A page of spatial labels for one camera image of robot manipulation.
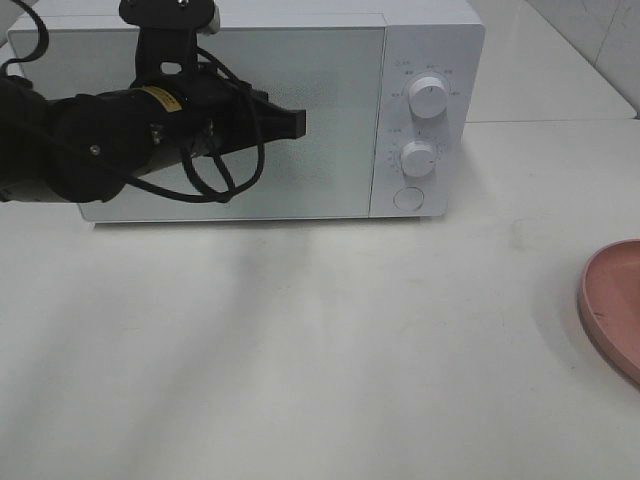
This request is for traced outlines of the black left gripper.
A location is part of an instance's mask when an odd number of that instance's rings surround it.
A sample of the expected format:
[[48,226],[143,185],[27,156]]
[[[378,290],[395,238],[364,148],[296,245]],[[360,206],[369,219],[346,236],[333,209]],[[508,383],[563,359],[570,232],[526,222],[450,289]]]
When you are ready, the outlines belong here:
[[132,154],[150,160],[170,146],[226,154],[306,135],[306,110],[224,72],[195,31],[139,28],[132,82]]

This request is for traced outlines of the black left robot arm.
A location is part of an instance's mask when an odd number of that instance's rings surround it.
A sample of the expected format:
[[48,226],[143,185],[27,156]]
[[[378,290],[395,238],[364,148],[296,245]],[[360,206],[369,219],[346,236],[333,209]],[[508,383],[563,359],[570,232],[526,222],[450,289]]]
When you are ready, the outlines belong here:
[[299,139],[306,114],[271,102],[199,47],[192,27],[140,29],[124,90],[48,100],[1,77],[1,198],[108,202],[128,186],[189,203],[253,187],[266,146]]

